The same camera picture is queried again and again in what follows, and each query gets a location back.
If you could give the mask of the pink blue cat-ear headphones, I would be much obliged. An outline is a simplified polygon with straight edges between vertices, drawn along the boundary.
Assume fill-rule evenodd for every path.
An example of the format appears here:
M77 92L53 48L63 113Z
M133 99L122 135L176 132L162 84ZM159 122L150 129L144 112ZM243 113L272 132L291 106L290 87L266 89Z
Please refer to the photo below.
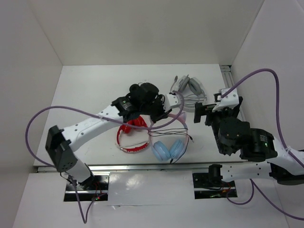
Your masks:
M171 129L148 132L152 153L160 162L178 161L185 154L189 142L192 141L186 124L186 113L182 112L176 121L180 123L179 128L175 124Z

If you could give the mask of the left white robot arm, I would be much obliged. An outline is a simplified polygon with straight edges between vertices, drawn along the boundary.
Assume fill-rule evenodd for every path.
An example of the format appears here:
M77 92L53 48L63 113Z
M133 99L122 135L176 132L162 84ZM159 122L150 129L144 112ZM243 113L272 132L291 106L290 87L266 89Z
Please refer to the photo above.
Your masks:
M179 99L174 94L159 94L159 89L151 83L133 84L126 96L112 101L104 110L80 123L59 129L49 129L46 140L48 152L57 172L67 173L82 189L87 190L95 181L89 167L74 154L83 144L96 136L134 120L140 115L148 115L153 122L167 118Z

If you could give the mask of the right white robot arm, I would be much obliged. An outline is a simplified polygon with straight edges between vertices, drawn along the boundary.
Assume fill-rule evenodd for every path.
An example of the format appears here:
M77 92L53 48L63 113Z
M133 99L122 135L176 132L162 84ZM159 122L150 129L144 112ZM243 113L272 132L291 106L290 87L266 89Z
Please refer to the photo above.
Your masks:
M243 98L238 104L213 111L215 104L195 104L194 122L206 117L205 125L212 128L219 153L231 156L236 152L245 161L237 165L212 164L207 180L212 186L223 182L243 179L269 179L281 185L300 185L304 182L302 152L286 151L283 145L269 132L251 128L249 122L238 119Z

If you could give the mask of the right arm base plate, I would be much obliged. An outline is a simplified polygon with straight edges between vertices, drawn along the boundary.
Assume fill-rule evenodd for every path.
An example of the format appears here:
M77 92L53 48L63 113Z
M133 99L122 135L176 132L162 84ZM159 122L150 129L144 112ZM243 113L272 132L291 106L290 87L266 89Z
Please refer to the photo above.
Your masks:
M237 198L237 190L234 181L211 183L207 173L193 173L194 198L199 199L220 199Z

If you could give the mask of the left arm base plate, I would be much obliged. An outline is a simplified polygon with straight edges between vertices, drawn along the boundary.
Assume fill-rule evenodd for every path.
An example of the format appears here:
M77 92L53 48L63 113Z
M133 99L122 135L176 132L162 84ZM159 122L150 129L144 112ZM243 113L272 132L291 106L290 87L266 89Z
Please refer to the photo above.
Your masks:
M73 187L72 181L68 176L61 174L61 177L66 179L66 188L64 194L64 202L76 202L76 192ZM77 192L80 201L108 201L108 188L109 188L110 173L102 172L95 174L95 182L88 187L83 187L79 183L76 184Z

